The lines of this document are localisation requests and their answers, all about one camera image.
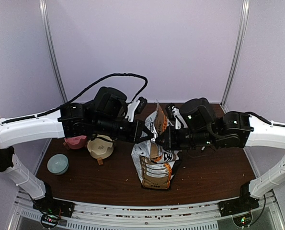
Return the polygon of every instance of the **pink bowl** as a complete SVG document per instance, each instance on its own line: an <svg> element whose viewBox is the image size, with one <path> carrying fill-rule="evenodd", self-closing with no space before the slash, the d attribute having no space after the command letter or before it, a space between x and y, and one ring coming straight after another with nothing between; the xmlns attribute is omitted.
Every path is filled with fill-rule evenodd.
<svg viewBox="0 0 285 230"><path fill-rule="evenodd" d="M69 146L70 149L78 150L83 148L87 143L86 136L78 136L74 138L65 138L66 144Z"/></svg>

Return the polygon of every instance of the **dark brown tabletop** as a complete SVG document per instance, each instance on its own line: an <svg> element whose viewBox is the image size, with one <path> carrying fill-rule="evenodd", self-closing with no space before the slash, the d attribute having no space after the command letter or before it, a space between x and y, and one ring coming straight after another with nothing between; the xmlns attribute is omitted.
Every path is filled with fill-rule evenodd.
<svg viewBox="0 0 285 230"><path fill-rule="evenodd" d="M145 119L155 107L148 104L137 118ZM218 116L223 115L219 105L213 107ZM87 149L66 150L63 142L52 140L37 177L51 185L54 197L67 200L125 206L192 204L239 196L240 186L255 178L243 149L206 148L182 153L169 190L144 189L131 157L133 144L117 142L112 155L100 166ZM46 167L58 153L69 159L68 171L59 176Z"/></svg>

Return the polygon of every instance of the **food package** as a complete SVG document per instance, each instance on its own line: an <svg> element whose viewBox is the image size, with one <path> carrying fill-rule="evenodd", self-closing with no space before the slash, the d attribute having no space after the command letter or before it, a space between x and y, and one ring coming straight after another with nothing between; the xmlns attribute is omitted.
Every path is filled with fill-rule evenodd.
<svg viewBox="0 0 285 230"><path fill-rule="evenodd" d="M145 120L146 127L154 134L151 140L135 144L132 158L144 188L168 189L181 160L180 151L165 151L155 144L155 139L171 125L162 108L157 109Z"/></svg>

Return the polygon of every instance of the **beige bowl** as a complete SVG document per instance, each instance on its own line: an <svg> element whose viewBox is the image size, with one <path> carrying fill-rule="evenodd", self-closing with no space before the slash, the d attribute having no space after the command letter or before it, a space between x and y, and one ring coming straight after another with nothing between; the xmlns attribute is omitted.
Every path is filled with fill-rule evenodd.
<svg viewBox="0 0 285 230"><path fill-rule="evenodd" d="M110 137L105 136L105 135L98 135L98 137L102 137L102 138L112 141ZM105 140L96 138L94 140L88 141L87 149L93 158L105 159L112 154L114 150L114 144L112 142L107 142Z"/></svg>

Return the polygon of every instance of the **light blue bowl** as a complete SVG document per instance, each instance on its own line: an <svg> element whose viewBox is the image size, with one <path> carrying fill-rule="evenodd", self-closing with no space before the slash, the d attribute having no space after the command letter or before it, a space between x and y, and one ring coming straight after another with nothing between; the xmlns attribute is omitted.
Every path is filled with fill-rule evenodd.
<svg viewBox="0 0 285 230"><path fill-rule="evenodd" d="M68 158L63 154L51 157L47 163L47 169L55 175L64 174L68 170L68 167Z"/></svg>

